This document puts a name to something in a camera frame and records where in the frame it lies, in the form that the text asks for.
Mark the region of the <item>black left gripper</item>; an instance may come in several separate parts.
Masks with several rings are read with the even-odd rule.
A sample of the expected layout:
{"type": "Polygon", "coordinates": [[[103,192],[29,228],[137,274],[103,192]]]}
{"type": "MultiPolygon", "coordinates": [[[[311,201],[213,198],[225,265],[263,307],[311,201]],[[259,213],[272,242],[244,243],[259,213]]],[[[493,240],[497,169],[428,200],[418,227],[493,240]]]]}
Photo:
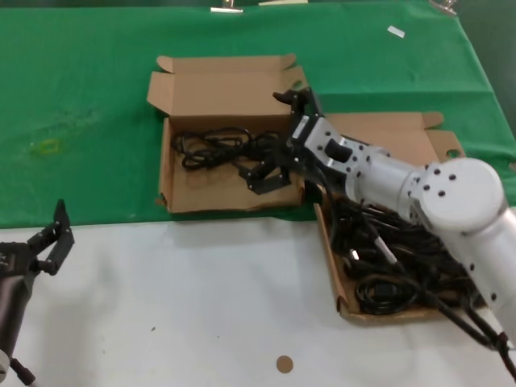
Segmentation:
{"type": "Polygon", "coordinates": [[[39,272],[56,275],[75,239],[70,225],[65,201],[59,199],[53,222],[34,234],[26,243],[1,243],[1,290],[32,290],[39,272]],[[45,260],[38,255],[52,247],[45,260]]]}

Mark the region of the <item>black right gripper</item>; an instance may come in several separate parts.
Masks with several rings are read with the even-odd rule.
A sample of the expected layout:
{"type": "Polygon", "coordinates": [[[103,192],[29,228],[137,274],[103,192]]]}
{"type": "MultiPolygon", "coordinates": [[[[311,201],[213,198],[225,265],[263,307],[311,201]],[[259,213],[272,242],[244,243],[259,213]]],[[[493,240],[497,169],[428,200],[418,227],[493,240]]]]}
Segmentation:
{"type": "Polygon", "coordinates": [[[285,141],[281,167],[274,159],[260,161],[255,167],[237,164],[239,176],[255,194],[267,194],[291,184],[288,169],[317,169],[323,153],[323,109],[312,89],[273,92],[273,97],[289,106],[289,118],[298,121],[285,141]]]}

